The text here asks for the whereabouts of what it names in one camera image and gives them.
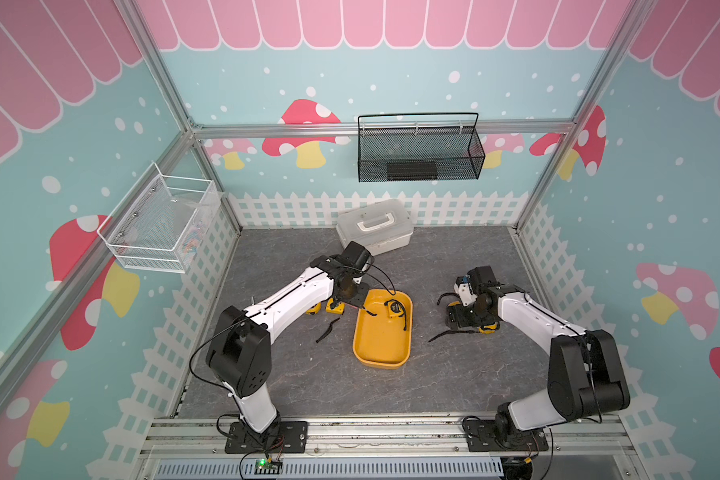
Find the yellow plastic storage bin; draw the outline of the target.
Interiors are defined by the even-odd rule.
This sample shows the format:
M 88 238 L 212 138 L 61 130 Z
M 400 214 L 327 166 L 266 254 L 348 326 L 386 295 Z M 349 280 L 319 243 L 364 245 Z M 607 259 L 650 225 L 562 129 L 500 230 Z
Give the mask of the yellow plastic storage bin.
M 408 330 L 403 331 L 401 319 L 390 320 L 384 302 L 389 299 L 402 302 L 408 313 Z M 413 302 L 398 291 L 395 295 L 383 289 L 368 292 L 364 306 L 359 310 L 353 339 L 353 353 L 365 366 L 378 369 L 397 369 L 411 354 Z

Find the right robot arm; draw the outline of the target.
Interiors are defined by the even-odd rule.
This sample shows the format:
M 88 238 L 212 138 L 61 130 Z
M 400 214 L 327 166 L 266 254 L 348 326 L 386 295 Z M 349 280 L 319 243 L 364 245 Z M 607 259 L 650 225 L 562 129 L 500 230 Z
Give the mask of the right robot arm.
M 497 409 L 494 425 L 502 441 L 630 406 L 622 361 L 607 331 L 562 319 L 525 290 L 499 282 L 489 266 L 457 277 L 453 290 L 440 297 L 456 299 L 446 309 L 449 334 L 488 334 L 509 324 L 548 355 L 546 387 Z

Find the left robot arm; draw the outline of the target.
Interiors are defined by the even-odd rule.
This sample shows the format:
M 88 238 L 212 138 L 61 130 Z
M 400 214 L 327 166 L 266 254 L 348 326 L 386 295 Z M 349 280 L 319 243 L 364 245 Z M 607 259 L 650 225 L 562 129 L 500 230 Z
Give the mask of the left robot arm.
M 266 385 L 272 344 L 310 308 L 330 299 L 363 307 L 369 292 L 363 278 L 373 264 L 372 254 L 352 241 L 338 255 L 313 259 L 295 280 L 268 298 L 243 309 L 231 306 L 220 314 L 205 363 L 232 394 L 249 432 L 273 436 L 280 420 Z

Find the white plastic lidded case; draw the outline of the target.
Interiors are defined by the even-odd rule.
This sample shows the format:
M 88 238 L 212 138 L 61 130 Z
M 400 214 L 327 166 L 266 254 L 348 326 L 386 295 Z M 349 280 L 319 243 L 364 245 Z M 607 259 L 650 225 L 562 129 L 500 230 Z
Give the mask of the white plastic lidded case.
M 388 199 L 339 215 L 336 229 L 343 247 L 354 241 L 376 257 L 407 246 L 414 223 L 401 201 Z

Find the green lit circuit board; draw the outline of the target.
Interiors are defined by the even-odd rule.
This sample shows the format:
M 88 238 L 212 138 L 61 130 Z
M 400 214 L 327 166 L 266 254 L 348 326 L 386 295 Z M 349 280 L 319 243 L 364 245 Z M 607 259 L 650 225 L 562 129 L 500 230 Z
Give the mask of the green lit circuit board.
M 279 475 L 283 470 L 283 462 L 271 458 L 262 458 L 255 462 L 254 475 Z

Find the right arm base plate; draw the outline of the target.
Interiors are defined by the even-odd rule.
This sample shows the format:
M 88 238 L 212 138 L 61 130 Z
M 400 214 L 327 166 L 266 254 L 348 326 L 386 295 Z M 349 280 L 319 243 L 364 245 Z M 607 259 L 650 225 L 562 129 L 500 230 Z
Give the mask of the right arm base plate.
M 505 420 L 489 420 L 466 416 L 461 428 L 470 452 L 521 452 L 530 456 L 549 450 L 549 443 L 542 429 L 520 431 Z

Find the black mesh wall basket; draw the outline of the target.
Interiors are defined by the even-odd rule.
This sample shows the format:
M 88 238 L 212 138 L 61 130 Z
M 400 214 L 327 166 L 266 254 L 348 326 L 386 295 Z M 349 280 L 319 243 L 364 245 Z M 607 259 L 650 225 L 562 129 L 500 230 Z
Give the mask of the black mesh wall basket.
M 486 156 L 478 121 L 475 112 L 360 115 L 358 180 L 477 180 Z

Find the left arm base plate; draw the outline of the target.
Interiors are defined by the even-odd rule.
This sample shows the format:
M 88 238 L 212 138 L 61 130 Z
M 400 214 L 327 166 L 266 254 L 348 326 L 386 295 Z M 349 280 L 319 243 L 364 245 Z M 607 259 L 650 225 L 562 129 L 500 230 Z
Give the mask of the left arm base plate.
M 306 449 L 309 423 L 276 420 L 264 432 L 255 432 L 243 421 L 230 425 L 224 452 L 244 454 L 253 452 L 302 454 Z

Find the aluminium mounting rail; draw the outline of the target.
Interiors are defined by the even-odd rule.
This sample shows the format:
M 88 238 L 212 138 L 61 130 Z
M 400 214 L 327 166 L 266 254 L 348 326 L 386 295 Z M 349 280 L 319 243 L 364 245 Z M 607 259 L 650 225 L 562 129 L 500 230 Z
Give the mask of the aluminium mounting rail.
M 464 412 L 305 417 L 308 423 L 303 458 L 403 457 L 468 455 L 462 429 Z M 216 427 L 228 420 L 166 419 L 149 428 L 139 458 L 221 458 L 226 439 Z M 582 421 L 553 426 L 536 441 L 525 440 L 515 450 L 496 447 L 493 454 L 520 456 L 630 455 L 635 452 L 619 417 L 601 423 Z

